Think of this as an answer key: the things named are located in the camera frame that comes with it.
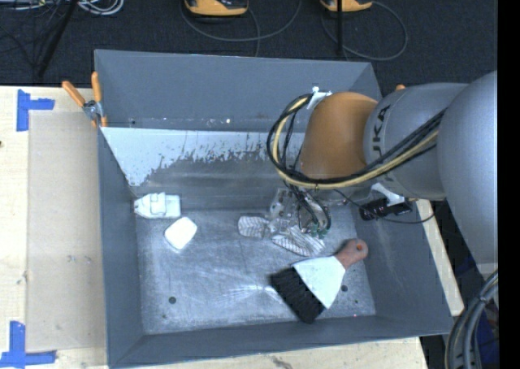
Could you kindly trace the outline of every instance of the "wooden handle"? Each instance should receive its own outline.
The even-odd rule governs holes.
[[[85,104],[85,98],[80,95],[78,89],[74,87],[70,81],[62,81],[62,87],[67,91],[67,93],[79,107],[83,107]]]
[[[98,72],[93,72],[90,77],[92,90],[94,91],[94,101],[100,102],[102,99],[101,85],[99,84]]]
[[[368,246],[363,239],[351,239],[347,244],[334,256],[341,262],[344,269],[348,269],[351,265],[366,258],[368,255]]]

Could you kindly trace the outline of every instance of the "white plastic part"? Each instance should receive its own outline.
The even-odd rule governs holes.
[[[330,308],[345,275],[345,268],[336,256],[306,259],[292,267],[323,306]]]
[[[137,199],[134,211],[147,219],[174,219],[180,217],[180,197],[165,193],[150,193]]]
[[[320,92],[319,87],[315,86],[312,88],[312,98],[310,98],[310,102],[307,103],[307,110],[310,111],[316,107],[318,103],[320,103],[324,98],[330,96],[332,92]]]
[[[404,203],[405,198],[400,196],[399,194],[392,193],[390,190],[383,187],[381,183],[376,183],[372,185],[372,189],[375,191],[379,191],[384,194],[388,199],[388,206],[393,206],[395,204]]]
[[[197,231],[197,225],[188,217],[176,220],[166,231],[164,237],[174,248],[181,250],[192,240]]]

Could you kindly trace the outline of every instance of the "yellow cable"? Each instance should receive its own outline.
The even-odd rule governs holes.
[[[297,109],[298,107],[300,107],[305,102],[306,102],[306,98],[302,98],[298,102],[294,103],[294,105],[292,105],[289,108],[289,110],[291,111],[293,109]],[[273,158],[275,159],[275,161],[277,163],[279,162],[279,160],[278,160],[278,142],[280,140],[280,134],[281,134],[282,129],[284,128],[284,125],[287,122],[287,118],[289,116],[290,115],[285,116],[285,118],[280,122],[279,127],[276,129],[275,139],[273,140],[272,154],[273,154]],[[413,148],[410,148],[409,150],[407,150],[403,154],[395,157],[392,161],[390,161],[388,163],[385,163],[381,167],[377,167],[375,170],[369,171],[369,172],[367,172],[366,174],[364,174],[362,176],[359,176],[359,177],[356,177],[356,178],[353,178],[353,179],[350,179],[350,180],[339,181],[337,183],[316,184],[316,183],[308,183],[308,182],[305,182],[305,181],[299,181],[299,180],[295,180],[295,179],[291,178],[290,176],[288,176],[287,174],[285,174],[276,165],[275,165],[275,168],[276,168],[276,171],[278,172],[279,176],[283,180],[287,181],[289,184],[296,185],[296,186],[299,186],[299,187],[303,187],[303,188],[306,188],[306,189],[316,189],[316,190],[318,190],[318,189],[338,189],[338,188],[342,188],[342,187],[348,187],[350,185],[360,184],[360,183],[362,183],[364,181],[370,180],[370,179],[372,179],[372,178],[374,178],[376,176],[384,174],[386,171],[388,171],[388,170],[398,166],[399,164],[403,163],[408,158],[413,157],[418,152],[420,152],[426,145],[428,145],[430,142],[433,142],[435,140],[435,138],[437,137],[438,132],[439,131],[434,131],[429,137],[427,137],[423,141],[419,142],[416,146],[414,146]]]

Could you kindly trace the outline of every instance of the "blue tape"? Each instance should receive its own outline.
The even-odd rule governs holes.
[[[27,365],[54,363],[56,351],[25,353],[25,325],[18,321],[10,322],[9,351],[2,352],[0,367],[25,369]]]
[[[31,100],[31,95],[22,89],[18,90],[18,110],[16,114],[16,131],[27,131],[29,129],[29,111],[52,111],[54,100],[36,99]]]

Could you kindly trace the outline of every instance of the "brush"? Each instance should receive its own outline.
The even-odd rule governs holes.
[[[304,323],[331,307],[347,269],[366,258],[368,246],[351,239],[332,256],[305,259],[271,276],[271,285]]]

